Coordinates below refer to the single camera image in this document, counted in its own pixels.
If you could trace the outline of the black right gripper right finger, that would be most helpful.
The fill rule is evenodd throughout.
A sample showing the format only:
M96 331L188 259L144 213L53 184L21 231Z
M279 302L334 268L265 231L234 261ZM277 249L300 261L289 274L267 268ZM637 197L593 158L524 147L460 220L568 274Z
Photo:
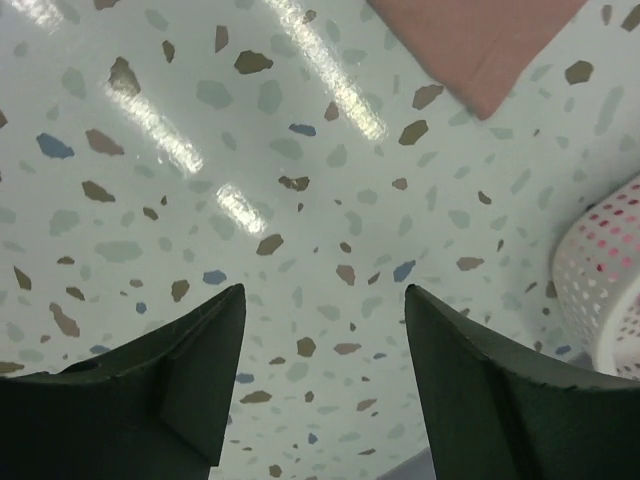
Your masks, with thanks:
M437 478L638 478L638 383L538 353L418 285L405 324Z

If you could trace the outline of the salmon pink t shirt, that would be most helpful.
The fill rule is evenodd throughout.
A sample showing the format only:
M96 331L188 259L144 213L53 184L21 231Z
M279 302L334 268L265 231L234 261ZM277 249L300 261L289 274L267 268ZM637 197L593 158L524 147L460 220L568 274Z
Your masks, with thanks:
M480 120L583 0L380 0L369 5L424 71Z

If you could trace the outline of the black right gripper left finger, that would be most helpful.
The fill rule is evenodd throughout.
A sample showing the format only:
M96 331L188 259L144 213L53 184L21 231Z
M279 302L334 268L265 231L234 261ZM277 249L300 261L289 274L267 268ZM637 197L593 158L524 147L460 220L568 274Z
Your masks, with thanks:
M1 381L5 479L205 479L220 463L246 319L236 284L57 374Z

